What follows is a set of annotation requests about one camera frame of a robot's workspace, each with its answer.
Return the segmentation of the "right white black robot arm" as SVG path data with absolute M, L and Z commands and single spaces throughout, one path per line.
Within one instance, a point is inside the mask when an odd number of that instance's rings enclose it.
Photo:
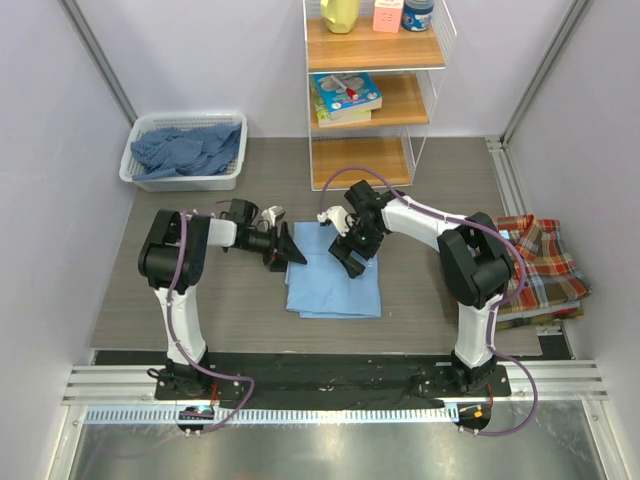
M 320 211 L 317 220 L 337 231 L 329 253 L 349 278 L 365 272 L 364 262 L 377 254 L 392 233 L 438 253 L 446 287 L 458 304 L 451 380 L 460 393 L 477 393 L 497 363 L 492 345 L 495 308 L 515 275 L 506 240 L 482 212 L 465 217 L 434 210 L 393 188 L 378 192 L 365 180 L 352 185 L 344 197 L 351 212 L 332 206 Z

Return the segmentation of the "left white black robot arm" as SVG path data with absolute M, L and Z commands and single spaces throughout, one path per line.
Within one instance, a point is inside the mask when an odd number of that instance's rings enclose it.
M 138 257 L 138 271 L 159 301 L 167 334 L 165 366 L 148 371 L 159 399 L 200 399 L 214 386 L 197 309 L 197 284 L 210 246 L 257 253 L 271 272 L 307 263 L 282 207 L 261 210 L 238 198 L 222 204 L 226 209 L 219 215 L 158 210 Z

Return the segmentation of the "light blue long sleeve shirt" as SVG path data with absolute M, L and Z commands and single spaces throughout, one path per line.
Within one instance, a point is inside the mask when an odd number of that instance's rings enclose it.
M 302 318 L 379 318 L 382 313 L 378 259 L 353 257 L 365 266 L 362 275 L 349 278 L 343 265 L 329 253 L 337 232 L 317 222 L 294 224 L 293 240 L 307 260 L 291 262 L 286 271 L 286 309 Z

